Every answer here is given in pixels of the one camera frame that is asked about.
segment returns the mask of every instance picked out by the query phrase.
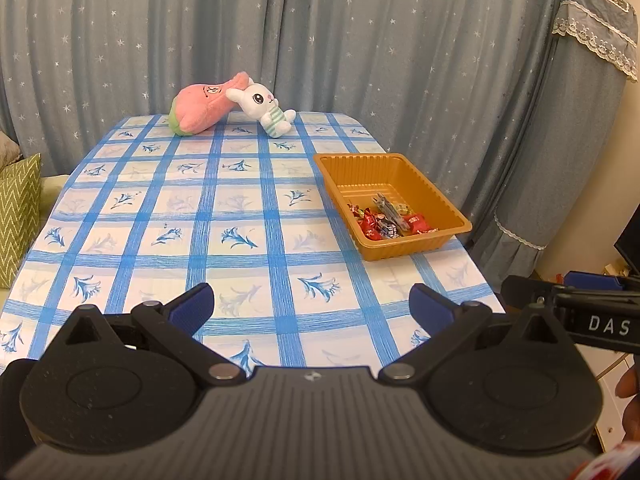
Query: television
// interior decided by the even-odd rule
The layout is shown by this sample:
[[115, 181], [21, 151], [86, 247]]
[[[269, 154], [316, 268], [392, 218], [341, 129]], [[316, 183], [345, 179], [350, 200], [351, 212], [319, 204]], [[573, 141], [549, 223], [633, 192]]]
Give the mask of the television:
[[622, 231], [615, 248], [631, 267], [632, 273], [640, 274], [640, 206]]

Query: tablecloth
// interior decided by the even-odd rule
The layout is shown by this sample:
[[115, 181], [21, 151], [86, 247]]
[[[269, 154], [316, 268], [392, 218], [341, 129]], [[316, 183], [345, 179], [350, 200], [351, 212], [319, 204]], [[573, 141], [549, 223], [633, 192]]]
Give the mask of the tablecloth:
[[200, 282], [216, 306], [196, 338], [247, 372], [377, 373], [428, 338], [408, 311], [416, 282], [501, 310], [456, 238], [362, 260], [312, 160], [344, 152], [383, 150], [341, 114], [300, 113], [279, 139], [241, 112], [193, 137], [174, 136], [166, 116], [123, 119], [73, 172], [26, 257], [0, 317], [0, 368], [38, 358], [78, 304], [129, 312]]

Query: ribbed gray surface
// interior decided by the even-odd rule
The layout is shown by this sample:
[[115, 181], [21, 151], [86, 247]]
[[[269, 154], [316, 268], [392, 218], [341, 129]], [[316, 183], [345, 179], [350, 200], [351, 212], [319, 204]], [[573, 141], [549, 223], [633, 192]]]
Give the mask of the ribbed gray surface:
[[368, 368], [260, 368], [211, 390], [174, 434], [139, 450], [69, 455], [39, 447], [10, 480], [433, 479], [565, 480], [590, 455], [488, 453], [445, 432], [418, 394], [373, 381]]

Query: brown plastic basket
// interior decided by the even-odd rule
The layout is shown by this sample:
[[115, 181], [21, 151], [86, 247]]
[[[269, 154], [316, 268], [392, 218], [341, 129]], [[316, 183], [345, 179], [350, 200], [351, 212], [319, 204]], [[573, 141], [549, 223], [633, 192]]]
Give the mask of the brown plastic basket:
[[[365, 260], [381, 260], [442, 247], [452, 235], [471, 231], [471, 222], [405, 156], [399, 153], [318, 153], [314, 161], [324, 176], [324, 185], [356, 247]], [[422, 213], [439, 230], [389, 240], [369, 240], [349, 210], [348, 204], [375, 207], [378, 193], [391, 202], [405, 203]]]

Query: plush toy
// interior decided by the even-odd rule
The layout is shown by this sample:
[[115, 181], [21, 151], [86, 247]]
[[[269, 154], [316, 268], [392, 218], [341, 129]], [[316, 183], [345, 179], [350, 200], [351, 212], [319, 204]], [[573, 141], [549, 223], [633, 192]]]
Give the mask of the plush toy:
[[229, 100], [238, 103], [242, 111], [252, 119], [260, 120], [260, 124], [268, 136], [277, 138], [291, 129], [291, 123], [296, 118], [295, 110], [282, 111], [278, 107], [278, 100], [263, 85], [254, 83], [249, 78], [249, 86], [240, 90], [230, 88], [226, 91]]
[[169, 127], [174, 134], [181, 136], [206, 130], [234, 107], [234, 103], [226, 97], [226, 91], [235, 89], [241, 92], [247, 88], [250, 80], [246, 72], [240, 72], [222, 85], [190, 85], [183, 88], [171, 104]]

